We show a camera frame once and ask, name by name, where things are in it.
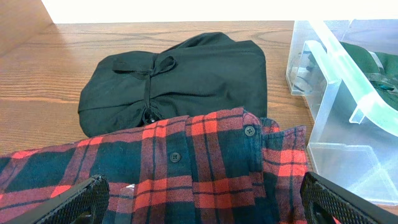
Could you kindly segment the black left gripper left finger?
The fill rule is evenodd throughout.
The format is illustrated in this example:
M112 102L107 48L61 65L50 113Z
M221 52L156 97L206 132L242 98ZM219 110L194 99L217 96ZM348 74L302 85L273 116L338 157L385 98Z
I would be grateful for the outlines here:
M94 175L7 224L101 224L109 203L105 176Z

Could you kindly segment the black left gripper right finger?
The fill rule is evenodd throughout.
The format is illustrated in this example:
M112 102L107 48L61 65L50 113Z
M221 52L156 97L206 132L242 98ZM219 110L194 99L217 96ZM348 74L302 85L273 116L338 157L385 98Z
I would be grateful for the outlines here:
M397 224L397 215L314 172L304 175L300 196L309 224Z

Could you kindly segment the green garment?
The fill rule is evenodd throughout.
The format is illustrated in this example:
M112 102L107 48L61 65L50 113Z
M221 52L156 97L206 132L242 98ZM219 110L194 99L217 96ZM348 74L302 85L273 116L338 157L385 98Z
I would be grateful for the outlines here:
M381 98L397 110L397 55L340 42Z

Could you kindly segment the red plaid flannel shirt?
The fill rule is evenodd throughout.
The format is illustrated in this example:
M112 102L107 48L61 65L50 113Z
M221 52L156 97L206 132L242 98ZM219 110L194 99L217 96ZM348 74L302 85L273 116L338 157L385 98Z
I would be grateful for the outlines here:
M235 108L15 152L1 157L1 221L102 174L105 223L305 223L305 132Z

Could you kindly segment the clear plastic storage bin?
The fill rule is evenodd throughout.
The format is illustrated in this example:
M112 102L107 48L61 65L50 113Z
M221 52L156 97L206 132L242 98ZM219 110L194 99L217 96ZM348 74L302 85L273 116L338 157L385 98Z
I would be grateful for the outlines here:
M313 170L370 202L396 205L397 110L340 42L397 55L397 21L295 21L286 79L314 120Z

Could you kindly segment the black folded garment on table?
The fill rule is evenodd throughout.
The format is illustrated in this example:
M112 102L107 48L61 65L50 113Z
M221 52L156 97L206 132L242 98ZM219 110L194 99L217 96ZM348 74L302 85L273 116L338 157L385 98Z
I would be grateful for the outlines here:
M78 115L93 137L237 107L266 116L266 57L251 40L211 32L160 53L105 57L81 91Z

